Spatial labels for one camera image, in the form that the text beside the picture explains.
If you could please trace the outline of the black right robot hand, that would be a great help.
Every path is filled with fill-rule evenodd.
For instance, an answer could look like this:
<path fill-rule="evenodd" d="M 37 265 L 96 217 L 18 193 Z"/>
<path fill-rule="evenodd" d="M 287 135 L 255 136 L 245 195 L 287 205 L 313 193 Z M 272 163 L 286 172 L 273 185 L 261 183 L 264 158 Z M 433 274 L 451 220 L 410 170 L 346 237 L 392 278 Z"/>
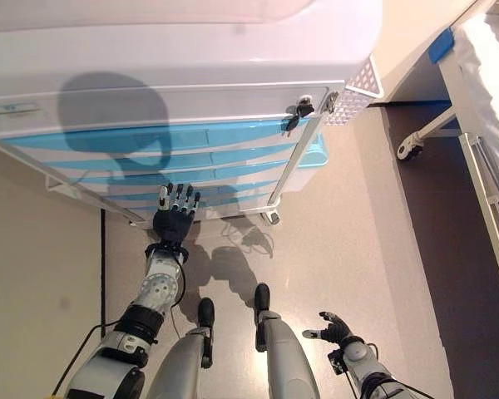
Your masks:
<path fill-rule="evenodd" d="M 351 330 L 347 323 L 338 315 L 322 311 L 319 316 L 328 323 L 328 326 L 321 330 L 307 329 L 302 332 L 302 336 L 307 339 L 319 339 L 326 342 L 341 345 L 341 342 L 346 338 L 352 336 Z"/>

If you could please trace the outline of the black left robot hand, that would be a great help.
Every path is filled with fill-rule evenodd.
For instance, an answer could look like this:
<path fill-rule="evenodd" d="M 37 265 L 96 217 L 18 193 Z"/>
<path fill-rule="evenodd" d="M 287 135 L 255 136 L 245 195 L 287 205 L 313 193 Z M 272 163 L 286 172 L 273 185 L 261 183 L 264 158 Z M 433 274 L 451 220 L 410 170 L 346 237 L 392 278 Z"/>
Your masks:
<path fill-rule="evenodd" d="M 200 192 L 190 184 L 162 185 L 152 226 L 163 244 L 179 248 L 190 231 L 200 203 Z"/>

